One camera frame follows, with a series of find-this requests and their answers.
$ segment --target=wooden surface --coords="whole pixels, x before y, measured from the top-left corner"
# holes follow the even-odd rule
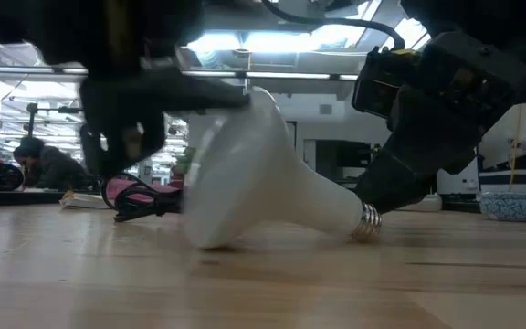
[[[0,328],[526,328],[526,224],[396,213],[371,245],[274,224],[204,253],[111,215],[0,207]]]

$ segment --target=person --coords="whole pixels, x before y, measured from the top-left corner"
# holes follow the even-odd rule
[[[57,190],[86,188],[89,175],[69,155],[35,137],[22,138],[14,158],[26,169],[24,187]]]

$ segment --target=black cable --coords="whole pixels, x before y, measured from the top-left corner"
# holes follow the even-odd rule
[[[351,27],[366,27],[371,28],[377,31],[381,31],[387,34],[389,37],[393,38],[394,46],[391,50],[399,50],[405,48],[405,41],[399,34],[395,31],[394,28],[385,25],[379,22],[367,21],[364,19],[349,19],[349,18],[310,18],[310,17],[301,17],[288,14],[269,2],[269,0],[261,0],[261,3],[267,8],[271,14],[292,23],[299,23],[305,25],[317,25],[323,26],[328,24],[335,25],[345,25]]]
[[[122,173],[113,178],[127,177],[135,183],[125,187],[115,197],[114,204],[107,197],[107,187],[110,180],[103,182],[100,188],[100,195],[105,204],[117,211],[116,222],[125,222],[136,218],[156,215],[162,216],[165,213],[180,213],[182,209],[182,190],[173,192],[159,192],[153,187],[145,184],[141,179],[134,175]],[[144,202],[135,200],[132,196],[147,196],[152,201]]]

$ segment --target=black hair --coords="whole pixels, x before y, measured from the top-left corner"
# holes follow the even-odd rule
[[[36,137],[24,137],[14,150],[14,157],[29,157],[37,159],[44,148],[44,141]]]

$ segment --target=patterned bowl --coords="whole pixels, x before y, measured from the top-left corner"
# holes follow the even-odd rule
[[[480,198],[480,212],[490,219],[526,222],[526,193],[483,193]]]

